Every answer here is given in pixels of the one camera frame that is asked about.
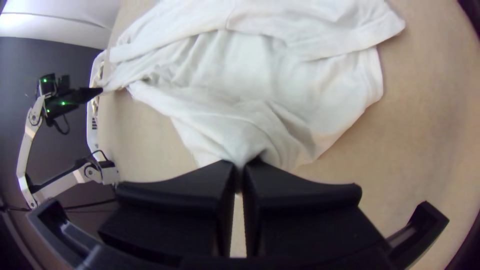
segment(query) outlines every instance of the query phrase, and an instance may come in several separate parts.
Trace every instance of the ceiling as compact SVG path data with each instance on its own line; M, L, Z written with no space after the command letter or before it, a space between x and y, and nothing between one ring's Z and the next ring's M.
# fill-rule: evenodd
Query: ceiling
M0 37L105 49L119 7L120 0L8 0L0 15Z

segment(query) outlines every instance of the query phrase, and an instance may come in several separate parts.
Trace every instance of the white shirt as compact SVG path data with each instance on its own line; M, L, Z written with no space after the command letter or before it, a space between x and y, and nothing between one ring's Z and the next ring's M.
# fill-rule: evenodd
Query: white shirt
M110 51L105 91L169 116L198 165L311 163L383 94L384 0L163 0Z

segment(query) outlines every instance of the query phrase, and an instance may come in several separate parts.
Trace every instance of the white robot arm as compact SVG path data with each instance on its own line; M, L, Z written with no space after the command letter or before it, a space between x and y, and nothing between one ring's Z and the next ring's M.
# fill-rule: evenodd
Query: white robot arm
M118 183L120 176L115 164L108 160L105 155L103 155L105 159L103 161L94 158L94 155L103 154L101 150L93 152L88 157L78 159L72 168L44 183L34 184L31 181L26 172L27 162L35 134L40 126L45 121L47 121L48 126L51 126L52 123L56 125L53 118L63 116L65 113L76 109L78 104L88 102L92 93L96 96L96 93L102 92L100 88L81 88L79 90L64 90L63 93L59 93L59 85L55 82L53 74L41 78L38 87L40 96L33 107L28 110L16 167L18 184L28 206L34 209L42 202L77 184L89 181L103 183L104 185Z

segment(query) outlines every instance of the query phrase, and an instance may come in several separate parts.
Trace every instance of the beige table surface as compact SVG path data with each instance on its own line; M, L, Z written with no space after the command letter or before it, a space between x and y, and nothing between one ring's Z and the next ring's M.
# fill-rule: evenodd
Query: beige table surface
M123 0L110 46L154 2ZM480 45L455 0L391 2L407 27L378 46L383 98L316 162L293 173L359 184L360 208L384 236L429 201L450 223L413 269L443 269L480 208ZM196 169L167 117L125 90L101 97L100 104L99 144L125 180L161 181ZM234 225L235 256L245 253L240 223Z

